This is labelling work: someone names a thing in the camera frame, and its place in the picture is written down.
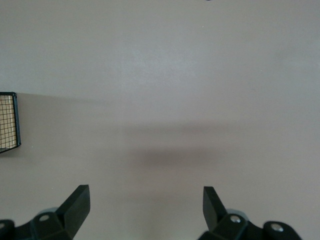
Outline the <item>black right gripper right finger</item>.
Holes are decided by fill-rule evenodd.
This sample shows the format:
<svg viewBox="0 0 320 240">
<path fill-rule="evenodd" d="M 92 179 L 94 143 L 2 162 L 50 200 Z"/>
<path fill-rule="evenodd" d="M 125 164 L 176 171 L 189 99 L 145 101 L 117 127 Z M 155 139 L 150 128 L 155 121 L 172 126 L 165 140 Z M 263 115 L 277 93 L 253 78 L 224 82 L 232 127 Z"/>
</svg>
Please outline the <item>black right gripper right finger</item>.
<svg viewBox="0 0 320 240">
<path fill-rule="evenodd" d="M 267 221 L 254 225 L 241 211 L 227 210 L 212 186 L 203 188 L 202 212 L 208 230 L 200 240 L 299 240 L 299 234 L 288 224 Z"/>
</svg>

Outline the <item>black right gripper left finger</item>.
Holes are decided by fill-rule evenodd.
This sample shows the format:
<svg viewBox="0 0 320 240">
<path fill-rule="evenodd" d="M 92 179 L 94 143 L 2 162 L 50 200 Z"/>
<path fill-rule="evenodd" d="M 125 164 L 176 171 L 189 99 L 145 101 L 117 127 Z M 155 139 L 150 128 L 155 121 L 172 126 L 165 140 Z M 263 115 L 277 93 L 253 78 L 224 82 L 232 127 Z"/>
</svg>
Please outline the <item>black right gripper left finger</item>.
<svg viewBox="0 0 320 240">
<path fill-rule="evenodd" d="M 44 211 L 27 223 L 15 226 L 10 219 L 0 221 L 2 240 L 72 240 L 90 212 L 90 187 L 79 185 L 55 210 Z"/>
</svg>

